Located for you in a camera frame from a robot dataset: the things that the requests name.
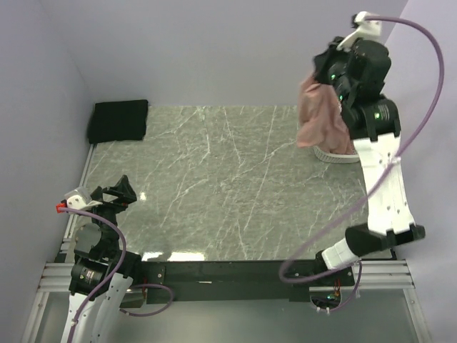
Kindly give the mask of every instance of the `red part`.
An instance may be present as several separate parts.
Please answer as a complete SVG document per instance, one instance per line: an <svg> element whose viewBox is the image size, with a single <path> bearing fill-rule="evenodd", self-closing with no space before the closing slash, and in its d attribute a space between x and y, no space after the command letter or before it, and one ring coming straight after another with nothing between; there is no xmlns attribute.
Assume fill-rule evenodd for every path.
<svg viewBox="0 0 457 343"><path fill-rule="evenodd" d="M61 208L64 208L64 207L66 207L66 205L65 205L63 202L61 202L60 204L57 204L57 205L56 205L56 211L57 211L57 213L64 213L65 211L61 211L61 210L60 210Z"/></svg>

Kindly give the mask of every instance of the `white bracket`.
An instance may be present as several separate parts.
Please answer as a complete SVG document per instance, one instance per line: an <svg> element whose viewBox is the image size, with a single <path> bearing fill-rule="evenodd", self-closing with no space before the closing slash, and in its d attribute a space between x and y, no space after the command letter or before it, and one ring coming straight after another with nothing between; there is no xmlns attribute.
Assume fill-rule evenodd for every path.
<svg viewBox="0 0 457 343"><path fill-rule="evenodd" d="M92 200L89 191L84 187L78 187L65 194L66 205L70 209L86 211L94 206L101 205L101 202Z"/></svg>
<svg viewBox="0 0 457 343"><path fill-rule="evenodd" d="M376 14L368 12L359 12L354 19L354 23L357 24L357 29L349 34L336 48L337 50L350 49L352 44L359 39L370 39L372 41L378 40L381 36L381 22L376 20L366 21L365 17L375 16Z"/></svg>

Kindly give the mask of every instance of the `aluminum frame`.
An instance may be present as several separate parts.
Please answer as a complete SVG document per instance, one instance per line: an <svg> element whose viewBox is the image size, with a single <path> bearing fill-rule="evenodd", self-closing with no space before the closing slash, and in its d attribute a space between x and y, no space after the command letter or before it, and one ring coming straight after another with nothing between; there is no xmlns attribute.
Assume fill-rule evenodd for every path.
<svg viewBox="0 0 457 343"><path fill-rule="evenodd" d="M95 151L96 145L91 145L84 165L81 181L79 182L80 187L86 186L87 179L89 177L89 168ZM63 253L68 252L75 224L75 217L74 215L71 215L62 239L61 252ZM39 288L36 291L34 304L29 315L29 320L26 324L21 340L22 343L35 342L50 293L69 291L71 279L70 272L72 266L73 264L70 263L48 263L44 267ZM358 266L354 266L352 269L353 274L357 275ZM341 287L341 289L350 290L352 287ZM426 320L418 302L414 283L406 261L363 261L363 271L359 289L403 289L419 343L432 343ZM331 291L333 288L310 287L309 290L310 292Z"/></svg>

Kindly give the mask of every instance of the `pink cloth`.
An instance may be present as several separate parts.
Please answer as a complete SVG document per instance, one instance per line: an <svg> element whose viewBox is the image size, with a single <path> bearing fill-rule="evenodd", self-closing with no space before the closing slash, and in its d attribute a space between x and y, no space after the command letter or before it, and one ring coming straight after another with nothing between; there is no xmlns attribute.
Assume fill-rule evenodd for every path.
<svg viewBox="0 0 457 343"><path fill-rule="evenodd" d="M340 103L333 87L320 84L312 76L300 87L297 146L317 145L332 154L353 154L349 131L341 118Z"/></svg>

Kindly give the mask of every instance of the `wire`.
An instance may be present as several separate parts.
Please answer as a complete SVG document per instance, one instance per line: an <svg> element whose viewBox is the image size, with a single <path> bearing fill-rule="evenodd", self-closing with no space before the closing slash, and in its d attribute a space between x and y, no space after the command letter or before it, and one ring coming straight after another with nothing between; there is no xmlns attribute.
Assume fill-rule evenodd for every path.
<svg viewBox="0 0 457 343"><path fill-rule="evenodd" d="M335 280L335 285L333 286L333 290L334 290L334 294L339 297L340 295L340 291L341 291L341 283L340 283L340 279L336 279Z"/></svg>
<svg viewBox="0 0 457 343"><path fill-rule="evenodd" d="M421 26L421 25L419 25L419 24L417 24L417 23L415 23L413 21L410 21L410 20L407 20L407 19L402 19L402 18L389 17L389 16L367 16L365 18L365 20L367 20L367 21L373 21L373 20L376 20L376 21L389 21L389 22L393 22L393 23L407 25L407 26L413 27L414 29L419 30L431 42L431 44L433 45L433 47L435 49L436 56L438 57L439 73L438 73L438 86L436 87L435 96L434 96L434 98L433 98L433 100L431 102L430 107L428 108L428 111L427 111L426 115L422 119L421 123L418 125L418 127L416 128L414 133L412 133L412 135L406 140L406 142L404 144L402 144L400 146L400 148L398 149L398 151L396 153L396 157L400 157L405 152L405 150L407 150L407 148L409 148L409 146L417 138L417 136L421 133L422 129L427 124L428 120L430 119L430 117L431 117L431 115L433 113L433 110L436 107L436 104L438 103L438 99L439 99L439 97L441 95L441 90L443 89L443 83L444 83L444 58L443 58L443 52L441 51L441 48L440 48L438 42L436 41L435 37L427 29L425 29L423 26ZM321 277L326 277L328 275L334 274L334 273L336 273L336 272L338 272L338 271L340 271L342 269L345 269L345 268L349 267L349 266L344 266L344 267L341 267L341 268L338 268L338 269L331 269L331 270L328 270L326 272L323 272L323 273L320 273L320 274L316 274L316 275L312 275L312 276L309 276L309 277L288 278L288 277L285 276L285 273L291 267L293 262L295 260L297 260L305 252L306 249L308 249L315 241L317 241L318 239L320 239L324 235L328 234L332 229L337 227L339 224L343 223L343 221L345 219L348 219L354 212L358 211L368 201L368 199L382 185L382 183L384 182L384 180L386 179L388 174L391 172L392 168L393 168L392 163L388 164L388 166L386 167L386 170L384 171L384 173L382 173L382 175L379 178L379 180L375 183L373 188L370 189L370 191L367 193L366 196L364 196L361 199L359 199L346 213L342 214L339 218L337 218L337 219L333 220L332 222L330 222L329 224L327 224L320 232L315 234L307 242L303 243L291 257L289 257L286 261L283 262L283 264L279 268L279 278L281 279L282 282L285 282L287 284L303 284L303 283L306 283L306 282L311 282L311 281L320 279ZM357 288L358 288L358 284L356 283L356 287L354 287L354 291L353 291L354 293L356 292ZM346 300L346 302L344 304L340 305L337 308L340 309L345 304L347 304L347 300Z"/></svg>
<svg viewBox="0 0 457 343"><path fill-rule="evenodd" d="M341 300L340 300L340 301L338 301L338 300L330 300L330 299L327 299L327 298L325 298L325 297L312 297L311 300L317 300L318 302L322 302L323 304L335 305L335 307L339 306L340 301L341 301ZM324 307L322 307L322 306L316 305L316 303L314 303L314 302L313 302L313 305L314 305L315 307L319 307L319 308L321 308L321 309L324 308Z"/></svg>
<svg viewBox="0 0 457 343"><path fill-rule="evenodd" d="M154 316L155 314L159 314L159 313L165 311L173 303L173 299L174 299L173 290L171 290L171 288L164 286L162 284L137 284L136 286L132 286L130 288L143 288L143 287L165 289L170 294L169 302L167 302L166 305L164 307L162 307L161 309L158 309L157 311L154 311L151 313L132 313L132 312L126 311L125 309L119 309L122 313L125 313L132 317L150 317L150 316Z"/></svg>
<svg viewBox="0 0 457 343"><path fill-rule="evenodd" d="M354 296L357 293L358 287L360 286L361 279L362 279L362 261L359 261L358 262L357 281L356 281L356 284L354 285L354 288L352 289L352 292L349 294L349 297L344 302L340 302L340 304L337 307L335 307L334 309L330 309L330 312L340 310L342 307L346 306L352 300L352 298L354 298Z"/></svg>
<svg viewBox="0 0 457 343"><path fill-rule="evenodd" d="M81 316L81 313L82 313L84 307L87 305L90 298L92 298L100 290L100 288L102 288L109 280L111 280L113 275L119 270L119 268L121 267L122 262L124 261L124 258L126 256L127 243L126 243L126 237L122 234L122 231L116 225L111 223L109 220L107 220L103 217L100 217L97 214L93 214L93 213L87 212L87 211L81 211L79 209L69 209L68 207L59 207L59 211L70 212L70 213L79 214L81 216L94 218L95 220L98 220L98 221L108 225L109 227L111 227L119 235L119 238L121 239L121 242L122 242L121 257L119 257L119 261L117 262L116 266L97 286L94 287L94 289L92 289L92 291L88 294L88 296L81 303L81 306L79 306L79 308L76 310L76 313L73 318L73 325L70 328L69 338L67 340L67 343L72 343L73 337L74 337L74 332L76 330L76 325L78 324L79 317ZM153 313L153 314L158 314L158 313L164 311L165 309L168 309L171 306L171 303L174 298L174 294L171 289L169 289L168 287L163 286L161 284L145 284L145 286L165 289L170 293L170 296L171 296L169 303L165 307L163 307L159 311L156 311L156 313Z"/></svg>

